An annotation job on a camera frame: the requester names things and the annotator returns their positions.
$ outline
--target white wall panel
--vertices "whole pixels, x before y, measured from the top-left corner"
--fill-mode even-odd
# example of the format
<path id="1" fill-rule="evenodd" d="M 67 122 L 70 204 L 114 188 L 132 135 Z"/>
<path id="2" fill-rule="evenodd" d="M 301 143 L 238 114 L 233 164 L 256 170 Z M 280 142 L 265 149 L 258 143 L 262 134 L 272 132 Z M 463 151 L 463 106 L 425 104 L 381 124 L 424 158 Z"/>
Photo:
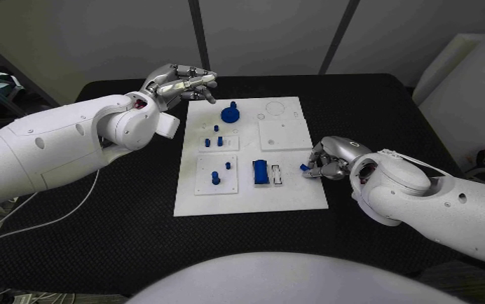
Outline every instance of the white wall panel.
<path id="1" fill-rule="evenodd" d="M 0 53 L 59 103 L 98 80 L 200 66 L 187 0 L 0 0 Z"/>
<path id="2" fill-rule="evenodd" d="M 349 0 L 199 0 L 219 75 L 316 74 Z"/>
<path id="3" fill-rule="evenodd" d="M 391 73 L 415 85 L 456 33 L 480 32 L 483 0 L 360 0 L 327 74 Z"/>

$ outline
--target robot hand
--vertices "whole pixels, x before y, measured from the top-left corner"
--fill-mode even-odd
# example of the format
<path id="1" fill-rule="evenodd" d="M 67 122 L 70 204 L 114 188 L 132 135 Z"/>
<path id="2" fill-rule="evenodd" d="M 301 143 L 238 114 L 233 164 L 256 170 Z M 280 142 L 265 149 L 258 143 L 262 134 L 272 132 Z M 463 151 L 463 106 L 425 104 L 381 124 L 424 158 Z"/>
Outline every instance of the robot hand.
<path id="1" fill-rule="evenodd" d="M 181 98 L 215 103 L 213 72 L 167 64 L 140 91 L 34 113 L 0 129 L 0 202 L 59 187 L 140 150 L 157 133 L 173 138 L 180 121 L 164 111 Z M 99 138 L 111 141 L 101 146 Z"/>
<path id="2" fill-rule="evenodd" d="M 155 100 L 160 112 L 171 109 L 180 99 L 206 99 L 215 103 L 209 88 L 215 88 L 217 74 L 204 69 L 166 64 L 145 78 L 140 92 Z"/>
<path id="3" fill-rule="evenodd" d="M 314 166 L 319 158 L 321 167 Z M 443 176 L 428 178 L 414 164 Z M 386 226 L 405 222 L 431 241 L 485 261 L 485 184 L 394 151 L 372 153 L 340 137 L 321 139 L 301 168 L 307 178 L 337 180 L 349 175 L 352 198 L 375 221 Z"/>

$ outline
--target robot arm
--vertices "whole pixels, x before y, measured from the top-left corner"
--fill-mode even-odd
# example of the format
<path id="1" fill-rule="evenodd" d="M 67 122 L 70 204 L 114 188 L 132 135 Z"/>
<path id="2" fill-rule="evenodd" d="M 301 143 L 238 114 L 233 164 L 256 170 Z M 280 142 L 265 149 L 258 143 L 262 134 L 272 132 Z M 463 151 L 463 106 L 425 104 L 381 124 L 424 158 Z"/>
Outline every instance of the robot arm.
<path id="1" fill-rule="evenodd" d="M 321 159 L 321 167 L 314 166 Z M 428 178 L 418 160 L 382 150 L 372 153 L 340 137 L 324 137 L 310 154 L 304 177 L 349 175 L 352 198 L 386 226 L 405 222 L 431 241 L 485 261 L 485 185 L 444 174 Z"/>
<path id="2" fill-rule="evenodd" d="M 157 133 L 173 138 L 180 121 L 164 113 L 180 98 L 215 103 L 217 75 L 166 65 L 138 92 L 109 95 L 34 113 L 0 129 L 0 202 L 72 183 L 119 156 L 141 149 Z M 112 144 L 102 148 L 99 137 Z"/>

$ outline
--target blue object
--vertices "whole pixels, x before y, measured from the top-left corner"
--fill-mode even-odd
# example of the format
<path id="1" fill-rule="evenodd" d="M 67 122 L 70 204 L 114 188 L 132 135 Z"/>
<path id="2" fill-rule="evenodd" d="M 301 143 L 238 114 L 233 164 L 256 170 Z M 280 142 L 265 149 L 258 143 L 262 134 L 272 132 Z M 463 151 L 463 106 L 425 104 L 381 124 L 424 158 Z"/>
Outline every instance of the blue object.
<path id="1" fill-rule="evenodd" d="M 219 174 L 216 171 L 212 172 L 212 184 L 213 185 L 217 185 L 220 182 L 220 179 L 219 179 Z"/>
<path id="2" fill-rule="evenodd" d="M 268 178 L 268 164 L 265 163 L 265 160 L 259 159 L 252 162 L 254 166 L 254 184 L 268 184 L 269 178 Z"/>
<path id="3" fill-rule="evenodd" d="M 230 106 L 222 109 L 220 119 L 225 123 L 233 123 L 239 119 L 239 111 L 233 101 L 230 102 Z"/>

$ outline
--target black tablecloth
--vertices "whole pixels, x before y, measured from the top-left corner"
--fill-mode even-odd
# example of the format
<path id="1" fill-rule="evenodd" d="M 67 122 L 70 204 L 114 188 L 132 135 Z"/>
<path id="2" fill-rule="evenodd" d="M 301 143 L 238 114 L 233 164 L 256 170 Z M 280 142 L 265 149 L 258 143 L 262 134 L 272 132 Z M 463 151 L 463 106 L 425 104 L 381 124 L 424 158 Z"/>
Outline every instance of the black tablecloth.
<path id="1" fill-rule="evenodd" d="M 79 101 L 137 90 L 142 80 L 88 84 Z M 411 97 L 386 74 L 226 77 L 220 99 L 298 96 L 311 141 L 347 137 L 373 151 L 389 148 L 460 175 Z M 248 251 L 298 251 L 366 263 L 398 273 L 435 265 L 457 253 L 405 224 L 373 222 L 350 199 L 347 179 L 323 180 L 329 209 L 173 217 L 187 103 L 173 140 L 101 169 L 79 211 L 56 224 L 0 240 L 0 284 L 14 289 L 134 293 L 183 267 Z M 1 232 L 44 223 L 77 205 L 93 174 L 34 197 Z"/>

